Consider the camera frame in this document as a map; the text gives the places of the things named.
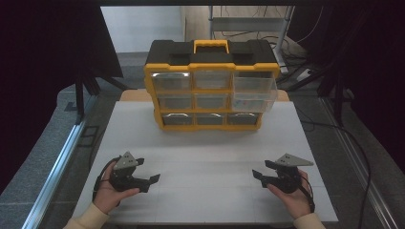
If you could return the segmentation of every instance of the metal rail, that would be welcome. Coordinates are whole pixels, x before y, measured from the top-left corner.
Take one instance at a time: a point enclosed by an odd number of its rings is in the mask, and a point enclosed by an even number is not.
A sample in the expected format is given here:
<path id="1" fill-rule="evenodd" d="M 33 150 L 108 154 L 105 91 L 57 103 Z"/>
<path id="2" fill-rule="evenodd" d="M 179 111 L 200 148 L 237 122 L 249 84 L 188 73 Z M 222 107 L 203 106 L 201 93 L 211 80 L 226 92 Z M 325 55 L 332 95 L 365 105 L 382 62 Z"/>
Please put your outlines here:
<path id="1" fill-rule="evenodd" d="M 320 100 L 322 105 L 326 108 L 330 122 L 333 125 L 338 125 L 333 117 L 333 108 L 330 104 L 330 101 L 327 98 L 322 97 L 320 98 Z M 345 148 L 345 152 L 349 158 L 350 163 L 352 164 L 354 171 L 357 174 L 357 177 L 360 180 L 361 185 L 363 186 L 363 188 L 366 188 L 368 173 L 363 159 L 359 156 L 360 154 L 352 145 L 350 137 L 346 133 L 336 130 L 336 134 Z M 388 207 L 384 198 L 381 196 L 381 193 L 379 192 L 373 181 L 371 181 L 370 183 L 368 197 L 384 228 L 397 229 L 398 226 L 395 223 L 390 208 Z"/>
<path id="2" fill-rule="evenodd" d="M 96 96 L 90 96 L 86 103 L 86 113 L 88 113 L 93 108 L 95 102 Z M 86 119 L 87 118 L 85 117 L 78 125 L 74 125 L 74 127 L 72 128 L 22 228 L 32 229 L 39 227 L 39 224 L 41 223 L 41 220 L 43 219 L 51 202 L 54 191 L 57 188 L 59 180 L 62 178 L 63 172 L 65 171 L 69 159 L 73 154 L 73 151 L 75 150 L 75 145 L 77 144 L 78 139 L 84 129 Z"/>

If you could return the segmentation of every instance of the sleeve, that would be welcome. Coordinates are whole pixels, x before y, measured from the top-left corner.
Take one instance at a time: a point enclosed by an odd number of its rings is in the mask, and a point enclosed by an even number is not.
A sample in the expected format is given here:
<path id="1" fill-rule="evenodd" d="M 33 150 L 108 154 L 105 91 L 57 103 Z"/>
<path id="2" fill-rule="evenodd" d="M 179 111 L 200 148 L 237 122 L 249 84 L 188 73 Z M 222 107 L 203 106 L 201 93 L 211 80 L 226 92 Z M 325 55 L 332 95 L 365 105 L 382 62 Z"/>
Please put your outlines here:
<path id="1" fill-rule="evenodd" d="M 64 229 L 99 229 L 108 219 L 108 215 L 102 213 L 94 204 L 79 218 L 71 218 Z"/>
<path id="2" fill-rule="evenodd" d="M 315 213 L 296 219 L 294 221 L 294 226 L 297 229 L 325 229 L 325 226 Z"/>

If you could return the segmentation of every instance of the yellow handle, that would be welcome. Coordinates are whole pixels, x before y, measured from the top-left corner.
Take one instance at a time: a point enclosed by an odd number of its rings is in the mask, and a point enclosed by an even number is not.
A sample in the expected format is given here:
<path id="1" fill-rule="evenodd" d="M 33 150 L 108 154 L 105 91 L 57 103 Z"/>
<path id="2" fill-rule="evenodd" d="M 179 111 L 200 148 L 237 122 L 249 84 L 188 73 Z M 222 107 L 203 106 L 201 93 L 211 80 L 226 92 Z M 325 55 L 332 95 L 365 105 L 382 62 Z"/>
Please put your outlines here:
<path id="1" fill-rule="evenodd" d="M 227 40 L 195 40 L 194 41 L 194 53 L 197 51 L 197 47 L 212 47 L 212 46 L 225 46 L 226 53 L 229 53 L 227 46 Z"/>

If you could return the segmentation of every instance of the hand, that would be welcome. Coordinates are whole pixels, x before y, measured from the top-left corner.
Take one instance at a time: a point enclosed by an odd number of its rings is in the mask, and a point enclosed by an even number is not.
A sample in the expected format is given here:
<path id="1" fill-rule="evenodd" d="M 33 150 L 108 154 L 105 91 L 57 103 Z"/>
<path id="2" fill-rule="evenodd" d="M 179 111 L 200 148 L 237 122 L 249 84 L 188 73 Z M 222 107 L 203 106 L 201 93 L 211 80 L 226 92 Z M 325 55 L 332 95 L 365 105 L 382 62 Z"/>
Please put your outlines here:
<path id="1" fill-rule="evenodd" d="M 116 165 L 115 162 L 111 163 L 105 170 L 104 176 L 102 177 L 102 181 L 100 182 L 100 186 L 96 194 L 96 198 L 94 200 L 94 205 L 101 212 L 107 215 L 119 204 L 122 199 L 131 197 L 139 193 L 139 188 L 125 190 L 123 192 L 118 192 L 113 188 L 108 179 L 110 178 L 110 174 L 113 171 L 114 165 Z"/>
<path id="2" fill-rule="evenodd" d="M 301 178 L 303 187 L 309 192 L 309 185 L 307 183 L 308 174 L 304 171 L 298 170 L 301 177 L 304 177 L 306 180 Z M 277 196 L 283 203 L 286 205 L 289 214 L 294 218 L 298 219 L 305 215 L 310 214 L 309 202 L 307 197 L 301 192 L 301 190 L 297 189 L 295 192 L 291 194 L 286 194 L 276 186 L 272 184 L 267 185 L 268 190 Z"/>

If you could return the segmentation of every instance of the wall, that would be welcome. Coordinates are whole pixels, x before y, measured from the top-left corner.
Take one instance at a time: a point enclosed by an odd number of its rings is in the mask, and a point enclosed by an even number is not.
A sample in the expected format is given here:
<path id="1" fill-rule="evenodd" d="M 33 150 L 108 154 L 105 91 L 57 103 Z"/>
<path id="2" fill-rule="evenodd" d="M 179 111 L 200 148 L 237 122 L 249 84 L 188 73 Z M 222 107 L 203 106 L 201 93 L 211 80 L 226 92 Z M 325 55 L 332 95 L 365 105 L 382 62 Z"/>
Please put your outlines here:
<path id="1" fill-rule="evenodd" d="M 181 7 L 102 7 L 116 52 L 148 52 L 153 40 L 183 41 Z"/>

